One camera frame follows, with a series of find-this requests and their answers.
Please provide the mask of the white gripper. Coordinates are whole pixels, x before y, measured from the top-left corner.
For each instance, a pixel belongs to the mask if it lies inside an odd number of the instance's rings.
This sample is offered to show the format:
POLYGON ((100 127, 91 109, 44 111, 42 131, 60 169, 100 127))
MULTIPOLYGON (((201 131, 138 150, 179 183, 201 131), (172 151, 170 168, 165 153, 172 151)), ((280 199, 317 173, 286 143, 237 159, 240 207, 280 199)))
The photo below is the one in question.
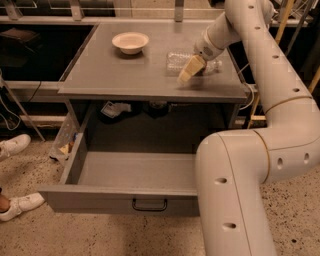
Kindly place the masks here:
POLYGON ((206 61, 216 59, 226 48, 225 40, 221 35, 204 31, 194 44, 194 53, 179 73, 177 82, 186 84, 200 70, 206 67, 206 61))

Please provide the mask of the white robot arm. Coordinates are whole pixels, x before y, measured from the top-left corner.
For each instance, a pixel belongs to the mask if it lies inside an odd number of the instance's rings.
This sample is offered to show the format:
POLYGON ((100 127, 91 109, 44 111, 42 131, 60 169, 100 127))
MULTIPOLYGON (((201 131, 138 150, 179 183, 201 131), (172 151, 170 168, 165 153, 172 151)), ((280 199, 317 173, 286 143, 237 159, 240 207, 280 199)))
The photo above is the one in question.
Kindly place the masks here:
POLYGON ((187 82, 240 41, 267 121, 264 128, 214 133, 198 147, 195 180, 207 256, 277 256, 259 187, 320 162, 320 110, 267 28, 272 13, 269 0, 225 0, 178 77, 187 82))

